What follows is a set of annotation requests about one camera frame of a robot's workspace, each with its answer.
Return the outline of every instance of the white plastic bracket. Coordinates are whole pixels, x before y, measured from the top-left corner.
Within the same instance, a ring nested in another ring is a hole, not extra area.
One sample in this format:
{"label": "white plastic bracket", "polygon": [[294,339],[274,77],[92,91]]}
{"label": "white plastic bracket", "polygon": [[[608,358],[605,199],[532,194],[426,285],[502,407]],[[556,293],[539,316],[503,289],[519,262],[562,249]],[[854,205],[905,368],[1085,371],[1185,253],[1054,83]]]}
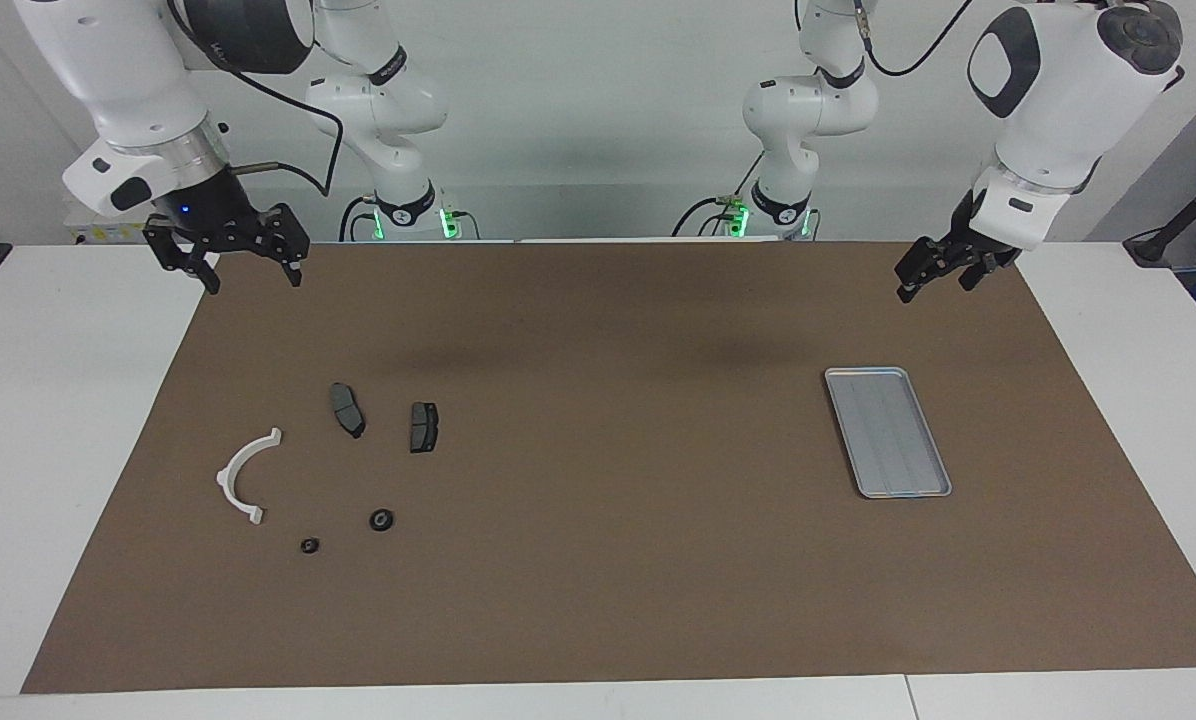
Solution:
{"label": "white plastic bracket", "polygon": [[266,511],[263,507],[248,505],[246,502],[238,500],[233,489],[233,483],[238,480],[238,470],[242,470],[242,466],[246,465],[248,460],[251,460],[252,457],[260,453],[260,451],[269,450],[269,447],[277,447],[277,444],[281,441],[282,431],[274,428],[273,432],[269,433],[269,437],[254,439],[254,441],[242,446],[242,450],[233,456],[233,459],[228,460],[228,465],[224,466],[224,470],[215,474],[215,484],[220,486],[220,489],[224,490],[224,498],[228,500],[228,505],[246,512],[252,525],[260,525],[260,520],[264,519]]}

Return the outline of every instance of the black wheel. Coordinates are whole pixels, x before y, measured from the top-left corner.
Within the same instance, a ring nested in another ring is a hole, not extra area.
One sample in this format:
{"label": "black wheel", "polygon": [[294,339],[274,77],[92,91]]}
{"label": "black wheel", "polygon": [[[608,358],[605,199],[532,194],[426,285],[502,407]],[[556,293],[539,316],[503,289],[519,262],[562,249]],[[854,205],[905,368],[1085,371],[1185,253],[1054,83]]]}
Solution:
{"label": "black wheel", "polygon": [[393,526],[393,512],[391,510],[378,510],[371,514],[370,519],[371,529],[378,533],[383,533],[384,530],[389,530]]}

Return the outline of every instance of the gray tray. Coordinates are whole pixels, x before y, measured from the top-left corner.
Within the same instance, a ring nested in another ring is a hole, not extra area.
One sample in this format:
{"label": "gray tray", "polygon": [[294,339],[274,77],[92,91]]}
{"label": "gray tray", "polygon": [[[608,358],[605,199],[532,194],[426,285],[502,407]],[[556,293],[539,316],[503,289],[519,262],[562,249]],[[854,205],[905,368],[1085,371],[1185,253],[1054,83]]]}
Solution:
{"label": "gray tray", "polygon": [[860,495],[944,498],[953,492],[904,370],[830,368],[825,383]]}

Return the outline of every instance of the brown surface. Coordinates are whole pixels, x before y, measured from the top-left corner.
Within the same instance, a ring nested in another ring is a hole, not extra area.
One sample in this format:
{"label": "brown surface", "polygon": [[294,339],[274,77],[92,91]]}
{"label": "brown surface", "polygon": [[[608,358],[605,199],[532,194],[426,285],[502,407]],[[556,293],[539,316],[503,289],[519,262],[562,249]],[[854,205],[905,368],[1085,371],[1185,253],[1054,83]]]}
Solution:
{"label": "brown surface", "polygon": [[[901,306],[899,255],[226,260],[25,691],[1196,665],[1196,578],[1026,285]],[[822,373],[865,364],[913,374],[953,496],[854,492]],[[273,425],[252,527],[214,475]]]}

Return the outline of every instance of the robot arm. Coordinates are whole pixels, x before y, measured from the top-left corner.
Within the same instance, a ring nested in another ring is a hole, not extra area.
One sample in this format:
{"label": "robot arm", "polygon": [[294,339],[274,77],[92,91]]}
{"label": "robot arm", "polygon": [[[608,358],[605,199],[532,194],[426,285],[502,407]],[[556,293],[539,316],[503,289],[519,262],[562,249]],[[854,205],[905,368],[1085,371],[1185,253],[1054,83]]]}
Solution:
{"label": "robot arm", "polygon": [[923,237],[896,266],[901,300],[966,268],[988,273],[1042,244],[1064,202],[1180,78],[1180,19],[1167,4],[1031,4],[986,30],[968,79],[1003,118],[994,155],[954,210],[941,240]]}
{"label": "robot arm", "polygon": [[[864,1],[866,10],[874,6],[877,0]],[[878,111],[853,0],[810,0],[799,45],[814,74],[768,79],[745,97],[745,124],[763,144],[749,190],[757,209],[750,227],[758,234],[792,237],[803,226],[819,170],[808,139],[862,132]]]}
{"label": "robot arm", "polygon": [[[405,136],[443,127],[446,96],[407,65],[380,0],[315,0],[315,17],[323,50],[350,72],[315,79],[305,100],[344,123],[344,142],[368,165],[378,215],[389,227],[441,227],[441,190]],[[328,120],[315,123],[328,135],[336,133]]]}
{"label": "robot arm", "polygon": [[[246,29],[250,20],[264,19],[273,14],[273,4],[267,5],[228,26]],[[309,237],[286,205],[264,213],[250,205],[208,108],[188,81],[163,20],[163,0],[16,0],[16,7],[100,136],[66,170],[73,195],[105,215],[153,201],[160,214],[146,224],[145,237],[154,255],[165,269],[199,277],[213,295],[219,277],[208,252],[266,256],[282,266],[293,286],[300,283]],[[182,251],[176,236],[193,250]]]}

